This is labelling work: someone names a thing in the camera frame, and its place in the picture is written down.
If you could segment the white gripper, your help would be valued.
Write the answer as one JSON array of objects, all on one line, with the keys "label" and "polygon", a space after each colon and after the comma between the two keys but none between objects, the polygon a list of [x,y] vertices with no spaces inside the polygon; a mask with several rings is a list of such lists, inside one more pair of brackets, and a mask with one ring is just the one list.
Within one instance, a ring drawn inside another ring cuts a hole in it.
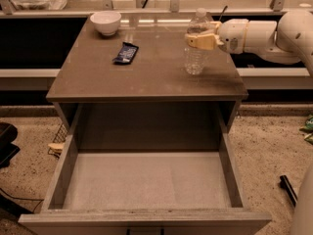
[{"label": "white gripper", "polygon": [[242,54],[245,48],[247,19],[231,19],[225,23],[212,21],[210,23],[218,29],[218,35],[186,34],[185,40],[190,47],[201,50],[214,50],[219,48],[229,54]]}]

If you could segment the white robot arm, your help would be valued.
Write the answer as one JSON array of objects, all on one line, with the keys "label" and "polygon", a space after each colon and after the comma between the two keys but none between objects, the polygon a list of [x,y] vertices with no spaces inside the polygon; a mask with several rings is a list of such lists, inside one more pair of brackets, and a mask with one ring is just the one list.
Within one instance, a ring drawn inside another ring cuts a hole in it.
[{"label": "white robot arm", "polygon": [[186,43],[199,50],[219,47],[229,54],[252,53],[262,60],[295,64],[301,61],[313,75],[313,14],[288,11],[278,22],[231,19],[191,26]]}]

